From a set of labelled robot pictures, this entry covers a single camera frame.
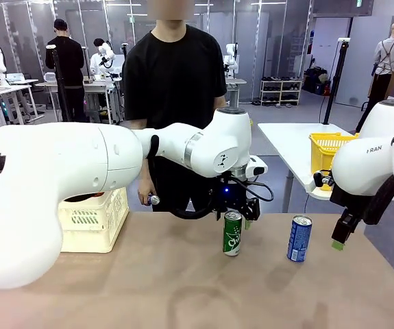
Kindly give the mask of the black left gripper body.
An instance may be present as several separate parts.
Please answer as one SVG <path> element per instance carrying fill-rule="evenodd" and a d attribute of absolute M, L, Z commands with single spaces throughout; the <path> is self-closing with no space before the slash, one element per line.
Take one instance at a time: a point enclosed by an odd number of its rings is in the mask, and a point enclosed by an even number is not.
<path fill-rule="evenodd" d="M 247 196 L 247 180 L 240 180 L 230 173 L 224 173 L 215 179 L 212 196 L 212 209 L 225 212 L 227 209 L 242 211 L 252 205 Z"/>

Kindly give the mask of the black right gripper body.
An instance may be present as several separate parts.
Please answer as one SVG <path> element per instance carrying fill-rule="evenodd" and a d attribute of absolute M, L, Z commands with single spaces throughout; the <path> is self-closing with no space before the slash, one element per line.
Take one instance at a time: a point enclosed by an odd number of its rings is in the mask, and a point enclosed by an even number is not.
<path fill-rule="evenodd" d="M 369 205 L 368 196 L 352 195 L 335 184 L 332 188 L 330 201 L 334 204 L 344 207 L 344 211 L 341 217 L 338 219 L 338 223 L 347 223 L 348 217 L 353 217 L 357 220 L 368 223 L 365 216 L 365 210 Z"/>

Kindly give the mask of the person's right hand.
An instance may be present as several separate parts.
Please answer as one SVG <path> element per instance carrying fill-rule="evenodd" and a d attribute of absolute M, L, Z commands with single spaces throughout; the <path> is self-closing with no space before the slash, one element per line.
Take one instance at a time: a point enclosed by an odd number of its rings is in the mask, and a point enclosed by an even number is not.
<path fill-rule="evenodd" d="M 150 204 L 149 198 L 151 195 L 156 195 L 154 184 L 150 178 L 142 178 L 138 183 L 138 198 L 142 205 L 148 206 Z"/>

